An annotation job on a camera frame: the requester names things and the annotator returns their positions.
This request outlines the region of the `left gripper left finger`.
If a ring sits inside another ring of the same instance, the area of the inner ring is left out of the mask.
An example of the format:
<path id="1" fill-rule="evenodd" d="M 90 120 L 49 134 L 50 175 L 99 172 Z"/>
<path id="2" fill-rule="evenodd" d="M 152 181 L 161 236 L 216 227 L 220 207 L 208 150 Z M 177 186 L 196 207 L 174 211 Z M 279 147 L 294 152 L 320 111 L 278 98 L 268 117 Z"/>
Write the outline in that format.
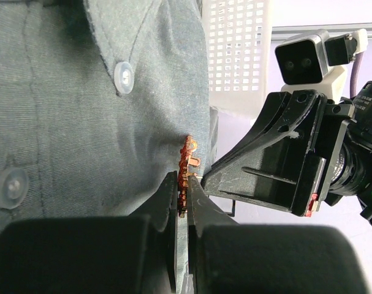
<path id="1" fill-rule="evenodd" d="M 128 216 L 35 219 L 0 234 L 0 293 L 175 293 L 177 179 Z"/>

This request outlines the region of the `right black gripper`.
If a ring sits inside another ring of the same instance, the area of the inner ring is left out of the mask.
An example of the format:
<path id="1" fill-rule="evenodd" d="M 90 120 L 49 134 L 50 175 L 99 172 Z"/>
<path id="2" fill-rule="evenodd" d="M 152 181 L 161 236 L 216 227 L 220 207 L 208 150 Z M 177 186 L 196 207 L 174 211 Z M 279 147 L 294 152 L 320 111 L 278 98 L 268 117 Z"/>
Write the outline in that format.
<path id="1" fill-rule="evenodd" d="M 273 92 L 250 131 L 203 177 L 206 194 L 310 217 L 327 197 L 353 104 Z"/>

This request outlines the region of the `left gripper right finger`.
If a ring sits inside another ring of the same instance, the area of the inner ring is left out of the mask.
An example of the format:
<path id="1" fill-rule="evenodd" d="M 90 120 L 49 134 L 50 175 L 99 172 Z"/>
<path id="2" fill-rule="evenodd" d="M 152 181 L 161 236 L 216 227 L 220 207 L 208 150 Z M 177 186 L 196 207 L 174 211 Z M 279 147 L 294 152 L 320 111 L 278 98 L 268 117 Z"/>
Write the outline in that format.
<path id="1" fill-rule="evenodd" d="M 196 293 L 367 293 L 333 227 L 238 224 L 188 178 L 189 270 Z"/>

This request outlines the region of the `orange brooch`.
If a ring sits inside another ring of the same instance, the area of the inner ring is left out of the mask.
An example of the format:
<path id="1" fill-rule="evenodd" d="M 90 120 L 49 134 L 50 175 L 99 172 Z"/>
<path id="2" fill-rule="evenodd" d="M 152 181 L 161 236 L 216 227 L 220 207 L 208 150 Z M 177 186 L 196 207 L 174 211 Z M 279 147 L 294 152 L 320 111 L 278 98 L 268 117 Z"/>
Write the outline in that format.
<path id="1" fill-rule="evenodd" d="M 178 172 L 178 200 L 177 209 L 180 218 L 184 218 L 188 211 L 188 178 L 192 175 L 196 175 L 189 171 L 189 167 L 198 167 L 201 160 L 194 157 L 192 154 L 197 150 L 197 142 L 188 135 L 185 139 L 183 147 L 180 149 L 180 161 L 179 161 L 179 172 Z"/>

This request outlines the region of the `grey button shirt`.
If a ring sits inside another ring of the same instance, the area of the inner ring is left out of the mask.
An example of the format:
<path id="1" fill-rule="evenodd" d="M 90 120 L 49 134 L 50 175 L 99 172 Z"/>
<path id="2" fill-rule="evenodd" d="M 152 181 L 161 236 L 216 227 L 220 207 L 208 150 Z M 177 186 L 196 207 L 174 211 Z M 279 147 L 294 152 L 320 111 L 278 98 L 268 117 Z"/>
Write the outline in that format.
<path id="1" fill-rule="evenodd" d="M 0 234 L 128 216 L 188 135 L 216 157 L 200 1 L 0 1 Z M 186 271 L 177 233 L 176 290 Z"/>

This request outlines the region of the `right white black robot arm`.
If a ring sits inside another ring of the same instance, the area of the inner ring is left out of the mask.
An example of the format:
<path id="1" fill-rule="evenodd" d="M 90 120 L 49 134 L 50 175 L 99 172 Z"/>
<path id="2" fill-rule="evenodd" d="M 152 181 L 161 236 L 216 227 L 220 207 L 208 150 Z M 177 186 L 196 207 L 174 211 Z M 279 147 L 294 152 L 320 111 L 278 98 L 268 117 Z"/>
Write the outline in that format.
<path id="1" fill-rule="evenodd" d="M 372 225 L 372 81 L 339 103 L 313 89 L 270 93 L 250 131 L 213 164 L 202 187 L 299 217 L 356 196 Z"/>

